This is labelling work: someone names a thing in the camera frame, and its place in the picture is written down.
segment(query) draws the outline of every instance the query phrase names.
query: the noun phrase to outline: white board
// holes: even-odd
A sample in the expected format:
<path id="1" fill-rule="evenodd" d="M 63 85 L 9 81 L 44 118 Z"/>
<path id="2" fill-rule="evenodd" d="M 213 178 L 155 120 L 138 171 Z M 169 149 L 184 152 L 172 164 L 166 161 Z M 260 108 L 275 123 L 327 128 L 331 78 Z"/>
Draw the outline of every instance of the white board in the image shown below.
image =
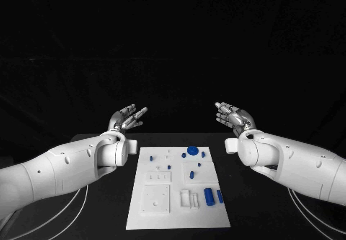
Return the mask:
<path id="1" fill-rule="evenodd" d="M 197 156 L 188 154 L 188 147 L 141 149 L 128 230 L 231 227 L 227 206 L 218 197 L 223 189 L 211 150 L 210 147 L 198 149 Z M 207 188 L 213 189 L 214 206 L 207 204 Z"/>

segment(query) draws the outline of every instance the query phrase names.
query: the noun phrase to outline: robotic hand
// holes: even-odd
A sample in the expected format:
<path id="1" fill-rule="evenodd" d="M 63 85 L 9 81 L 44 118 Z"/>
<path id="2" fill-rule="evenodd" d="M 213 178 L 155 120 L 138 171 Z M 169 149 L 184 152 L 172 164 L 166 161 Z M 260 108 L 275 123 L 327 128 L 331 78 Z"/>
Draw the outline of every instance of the robotic hand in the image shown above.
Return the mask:
<path id="1" fill-rule="evenodd" d="M 329 150 L 257 130 L 247 111 L 215 103 L 217 121 L 234 129 L 228 154 L 239 153 L 246 166 L 298 193 L 346 206 L 346 160 Z"/>
<path id="2" fill-rule="evenodd" d="M 138 154 L 138 141 L 128 140 L 126 131 L 149 111 L 138 114 L 136 105 L 117 111 L 109 132 L 102 136 L 64 144 L 34 160 L 0 169 L 0 220 L 42 199 L 67 195 L 99 181 Z"/>

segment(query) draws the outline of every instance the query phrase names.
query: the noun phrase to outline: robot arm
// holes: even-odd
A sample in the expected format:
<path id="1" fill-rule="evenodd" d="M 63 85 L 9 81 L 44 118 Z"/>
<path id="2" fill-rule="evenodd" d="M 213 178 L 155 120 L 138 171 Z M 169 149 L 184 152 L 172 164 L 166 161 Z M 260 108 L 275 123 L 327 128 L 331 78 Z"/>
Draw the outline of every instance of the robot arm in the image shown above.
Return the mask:
<path id="1" fill-rule="evenodd" d="M 40 200 L 79 191 L 126 165 L 129 154 L 138 154 L 138 141 L 128 140 L 123 133 L 143 125 L 138 119 L 148 110 L 132 116 L 133 104 L 113 115 L 115 128 L 102 136 L 64 144 L 0 169 L 0 220 Z"/>
<path id="2" fill-rule="evenodd" d="M 246 166 L 298 193 L 346 205 L 346 160 L 329 150 L 257 130 L 250 114 L 217 103 L 218 122 L 239 138 L 226 141 L 228 154 L 239 153 Z"/>

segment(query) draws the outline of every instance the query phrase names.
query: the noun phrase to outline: table surface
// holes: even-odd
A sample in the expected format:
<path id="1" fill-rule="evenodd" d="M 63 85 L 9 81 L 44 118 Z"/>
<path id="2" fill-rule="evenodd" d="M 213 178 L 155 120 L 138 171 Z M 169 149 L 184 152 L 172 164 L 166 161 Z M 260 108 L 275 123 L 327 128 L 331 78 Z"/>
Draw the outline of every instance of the table surface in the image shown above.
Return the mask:
<path id="1" fill-rule="evenodd" d="M 71 141 L 97 136 L 100 134 L 80 134 Z M 126 134 L 126 137 L 139 141 L 138 155 L 130 155 L 126 166 L 119 167 L 89 186 L 89 198 L 81 215 L 70 229 L 55 238 L 57 240 L 164 238 L 166 240 L 178 238 L 286 240 L 308 237 L 315 240 L 328 239 L 305 219 L 293 203 L 289 189 L 244 166 L 239 154 L 227 154 L 226 140 L 236 138 L 234 133 Z M 211 149 L 231 228 L 126 230 L 141 148 L 190 146 Z M 41 230 L 21 238 L 22 240 L 50 239 L 66 229 L 81 210 L 86 193 L 87 187 L 83 188 L 61 216 Z M 76 194 L 77 192 L 48 198 L 27 206 L 5 239 L 19 236 L 41 226 L 61 212 Z M 335 224 L 335 218 L 345 219 L 346 210 L 342 206 L 305 196 L 302 201 L 314 206 L 318 213 L 324 213 L 319 217 L 329 224 Z M 334 239 L 345 239 L 341 234 L 328 232 L 327 228 L 324 230 Z"/>

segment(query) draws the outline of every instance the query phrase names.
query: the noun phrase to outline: humanoid robot arm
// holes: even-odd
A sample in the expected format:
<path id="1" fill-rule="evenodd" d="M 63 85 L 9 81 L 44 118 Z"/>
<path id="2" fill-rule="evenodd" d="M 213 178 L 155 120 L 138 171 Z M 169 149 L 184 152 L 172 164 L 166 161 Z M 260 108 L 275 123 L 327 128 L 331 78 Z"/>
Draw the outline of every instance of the humanoid robot arm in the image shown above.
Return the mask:
<path id="1" fill-rule="evenodd" d="M 0 169 L 0 220 L 42 199 L 79 191 L 113 173 L 138 154 L 138 141 L 125 133 L 143 125 L 136 105 L 119 111 L 102 136 L 64 144 L 34 160 Z"/>
<path id="2" fill-rule="evenodd" d="M 215 104 L 217 121 L 239 138 L 226 140 L 228 154 L 298 193 L 346 205 L 346 160 L 329 150 L 257 130 L 252 115 L 227 103 Z"/>

